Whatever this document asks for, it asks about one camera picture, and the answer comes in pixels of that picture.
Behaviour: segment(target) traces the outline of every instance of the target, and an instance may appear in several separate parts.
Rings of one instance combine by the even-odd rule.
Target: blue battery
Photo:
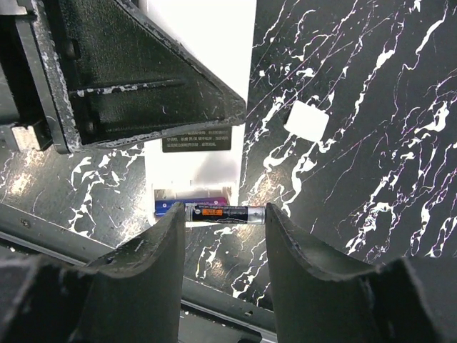
[[[162,217],[176,202],[182,202],[184,204],[219,205],[219,206],[226,206],[229,204],[227,202],[227,199],[222,198],[222,197],[198,198],[198,199],[170,199],[170,200],[157,200],[156,199],[155,216],[158,218]]]

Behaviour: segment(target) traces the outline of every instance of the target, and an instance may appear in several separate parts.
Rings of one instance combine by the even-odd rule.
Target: aa battery
[[[163,217],[165,213],[176,203],[182,202],[186,205],[188,204],[205,204],[205,205],[219,205],[226,206],[228,204],[227,199],[223,197],[213,197],[213,198],[197,198],[197,199],[156,199],[155,207],[156,211],[154,215],[156,218]]]
[[[265,207],[188,204],[186,207],[186,221],[264,225]]]

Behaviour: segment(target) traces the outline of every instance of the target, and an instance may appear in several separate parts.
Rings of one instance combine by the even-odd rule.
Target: black marble pattern surface
[[[374,264],[457,256],[457,3],[258,0],[241,201]],[[290,135],[295,100],[330,116]],[[1,151],[4,204],[115,247],[146,228],[142,146]],[[272,309],[263,227],[187,232],[185,275]]]

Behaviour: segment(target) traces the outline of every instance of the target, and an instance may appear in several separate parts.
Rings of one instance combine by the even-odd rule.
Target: black metal bracket
[[[131,1],[14,3],[0,7],[5,127],[43,120],[64,154],[244,122],[245,101]]]

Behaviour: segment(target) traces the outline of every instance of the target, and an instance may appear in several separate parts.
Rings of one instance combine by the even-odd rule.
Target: black label plate
[[[162,139],[163,152],[223,151],[231,149],[231,127],[193,131]]]

